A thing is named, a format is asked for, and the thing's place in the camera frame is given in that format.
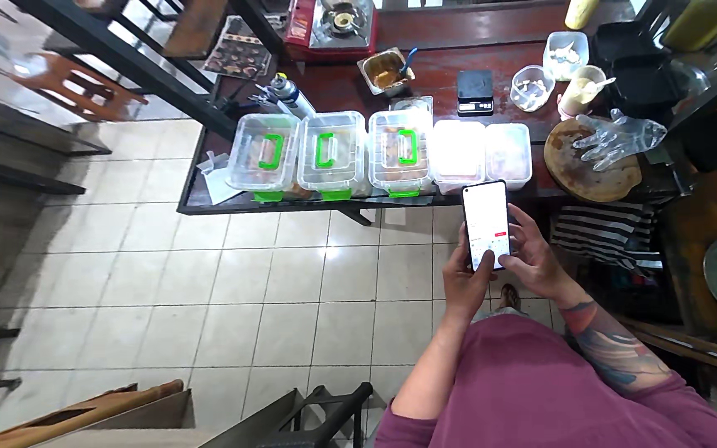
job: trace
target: green latch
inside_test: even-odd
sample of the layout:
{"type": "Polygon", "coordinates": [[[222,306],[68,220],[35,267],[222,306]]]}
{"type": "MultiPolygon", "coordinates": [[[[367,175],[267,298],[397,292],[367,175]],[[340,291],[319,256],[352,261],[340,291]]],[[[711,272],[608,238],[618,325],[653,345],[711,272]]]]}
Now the green latch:
{"type": "Polygon", "coordinates": [[[414,196],[419,196],[419,188],[415,189],[415,190],[409,190],[409,191],[389,190],[390,198],[413,198],[414,196]]]}
{"type": "Polygon", "coordinates": [[[280,202],[284,191],[254,191],[254,202],[280,202]]]}
{"type": "Polygon", "coordinates": [[[260,160],[259,168],[262,168],[263,170],[274,170],[275,168],[278,168],[278,165],[281,163],[281,149],[284,148],[284,137],[279,136],[278,134],[264,134],[264,139],[276,142],[276,148],[273,150],[273,161],[267,163],[260,160]]]}
{"type": "Polygon", "coordinates": [[[317,136],[317,150],[314,154],[314,165],[317,168],[330,168],[334,166],[333,158],[323,160],[323,141],[329,141],[334,137],[333,132],[323,132],[317,136]]]}
{"type": "Polygon", "coordinates": [[[398,134],[403,137],[411,138],[411,158],[400,157],[401,165],[414,165],[417,163],[417,133],[411,129],[401,129],[398,134]]]}
{"type": "Polygon", "coordinates": [[[353,190],[350,188],[346,190],[334,190],[334,191],[321,191],[323,194],[324,201],[346,201],[353,196],[353,190]]]}

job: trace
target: phone screen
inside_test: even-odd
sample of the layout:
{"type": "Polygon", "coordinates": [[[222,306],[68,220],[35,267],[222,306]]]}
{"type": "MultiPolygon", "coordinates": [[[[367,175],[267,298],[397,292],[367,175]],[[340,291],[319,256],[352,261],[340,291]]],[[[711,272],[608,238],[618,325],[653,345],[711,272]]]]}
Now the phone screen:
{"type": "Polygon", "coordinates": [[[477,270],[486,250],[494,251],[494,269],[503,269],[500,255],[511,254],[508,240],[505,182],[481,183],[463,189],[463,217],[469,236],[473,270],[477,270]]]}

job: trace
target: gas stove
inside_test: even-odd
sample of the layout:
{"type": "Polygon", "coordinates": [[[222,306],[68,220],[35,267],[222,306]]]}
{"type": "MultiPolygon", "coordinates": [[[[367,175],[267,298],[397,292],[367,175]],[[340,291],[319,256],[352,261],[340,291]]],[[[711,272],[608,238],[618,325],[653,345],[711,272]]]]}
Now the gas stove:
{"type": "Polygon", "coordinates": [[[371,0],[293,0],[284,43],[296,61],[355,62],[375,53],[371,0]]]}

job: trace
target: blue spoon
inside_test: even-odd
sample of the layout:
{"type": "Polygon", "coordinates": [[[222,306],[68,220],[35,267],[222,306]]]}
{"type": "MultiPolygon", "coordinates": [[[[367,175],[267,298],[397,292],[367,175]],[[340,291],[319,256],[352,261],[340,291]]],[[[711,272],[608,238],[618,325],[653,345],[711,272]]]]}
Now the blue spoon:
{"type": "Polygon", "coordinates": [[[411,66],[411,61],[413,60],[413,55],[417,54],[417,51],[419,48],[413,47],[411,51],[409,51],[409,55],[405,58],[405,64],[403,64],[403,68],[400,68],[400,74],[405,77],[405,72],[408,70],[408,67],[411,66]]]}

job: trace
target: striped cloth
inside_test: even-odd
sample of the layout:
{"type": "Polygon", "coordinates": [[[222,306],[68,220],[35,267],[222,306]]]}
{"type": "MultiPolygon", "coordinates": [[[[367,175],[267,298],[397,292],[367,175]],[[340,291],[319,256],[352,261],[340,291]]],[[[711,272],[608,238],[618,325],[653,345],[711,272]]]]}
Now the striped cloth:
{"type": "Polygon", "coordinates": [[[567,206],[558,214],[551,244],[645,277],[662,270],[659,252],[649,252],[655,210],[648,204],[607,202],[567,206]]]}

